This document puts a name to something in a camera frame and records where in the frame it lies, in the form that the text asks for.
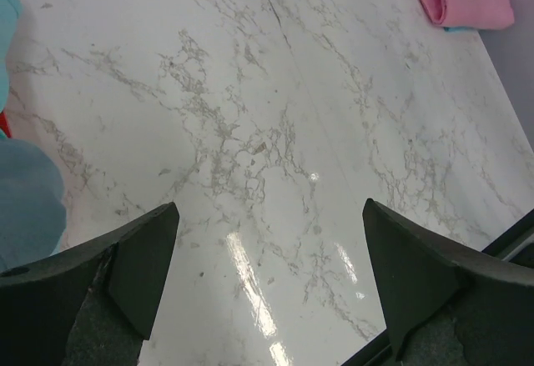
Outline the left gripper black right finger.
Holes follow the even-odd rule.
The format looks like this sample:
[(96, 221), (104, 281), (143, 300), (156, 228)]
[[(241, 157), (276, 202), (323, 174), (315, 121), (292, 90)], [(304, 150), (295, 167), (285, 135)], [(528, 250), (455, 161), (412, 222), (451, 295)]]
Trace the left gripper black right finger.
[(400, 365), (530, 365), (533, 268), (432, 232), (374, 200), (371, 267)]

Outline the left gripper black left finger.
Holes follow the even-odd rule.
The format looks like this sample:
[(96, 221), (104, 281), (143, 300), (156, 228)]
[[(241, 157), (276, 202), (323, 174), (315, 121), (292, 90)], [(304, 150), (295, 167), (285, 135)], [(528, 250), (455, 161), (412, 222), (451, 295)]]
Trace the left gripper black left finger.
[(1, 275), (3, 365), (136, 365), (150, 339), (179, 226), (166, 203)]

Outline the slate blue t-shirt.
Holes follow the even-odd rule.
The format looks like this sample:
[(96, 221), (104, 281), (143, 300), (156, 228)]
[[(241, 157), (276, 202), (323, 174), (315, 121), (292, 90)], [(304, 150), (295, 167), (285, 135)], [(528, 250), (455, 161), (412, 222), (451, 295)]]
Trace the slate blue t-shirt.
[(1, 140), (1, 270), (49, 257), (66, 228), (58, 167), (39, 147)]

